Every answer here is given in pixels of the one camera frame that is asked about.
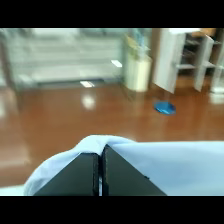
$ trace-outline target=wooden floor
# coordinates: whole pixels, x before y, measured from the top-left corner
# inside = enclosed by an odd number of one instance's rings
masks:
[[[0,186],[23,184],[41,162],[88,135],[145,142],[224,140],[224,98],[211,98],[206,86],[198,93],[187,80],[170,96],[176,115],[153,109],[163,98],[160,90],[136,95],[119,85],[33,90],[23,94],[18,111],[12,92],[1,90]]]

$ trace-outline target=blue round object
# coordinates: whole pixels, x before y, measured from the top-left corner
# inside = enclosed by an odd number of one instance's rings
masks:
[[[154,104],[154,108],[162,114],[171,115],[176,113],[176,107],[169,102],[157,102]]]

